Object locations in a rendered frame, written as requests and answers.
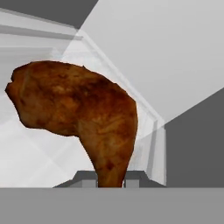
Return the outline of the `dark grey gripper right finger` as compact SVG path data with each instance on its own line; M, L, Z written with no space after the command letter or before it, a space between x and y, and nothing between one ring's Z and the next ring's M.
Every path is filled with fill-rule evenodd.
M148 178L144 171L127 171L124 181L124 188L158 188L164 187L164 185L159 184Z

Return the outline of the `white fridge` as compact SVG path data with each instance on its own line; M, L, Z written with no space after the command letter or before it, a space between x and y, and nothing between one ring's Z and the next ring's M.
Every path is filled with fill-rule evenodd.
M136 100L138 132L128 171L166 183L163 118L94 41L73 27L0 9L0 187L55 187L94 168L76 137L27 129L4 92L14 68L33 60L74 63L105 75Z

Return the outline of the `brown roasted chicken drumstick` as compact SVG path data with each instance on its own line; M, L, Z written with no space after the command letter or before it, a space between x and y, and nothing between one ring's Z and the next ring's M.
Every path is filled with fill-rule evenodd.
M5 93L26 128L78 137L99 187L123 185L137 136L125 90L84 66L43 60L15 68Z

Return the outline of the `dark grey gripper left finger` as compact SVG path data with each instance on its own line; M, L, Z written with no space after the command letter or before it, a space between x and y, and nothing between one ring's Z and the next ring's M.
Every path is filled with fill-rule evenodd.
M77 187L77 188L96 188L98 177L95 171L77 171L72 179L56 185L55 188Z

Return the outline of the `grey fridge door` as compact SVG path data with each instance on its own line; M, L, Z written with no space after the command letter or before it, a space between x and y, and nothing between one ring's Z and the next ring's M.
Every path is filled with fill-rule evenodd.
M224 88L224 0L99 0L81 29L167 122Z

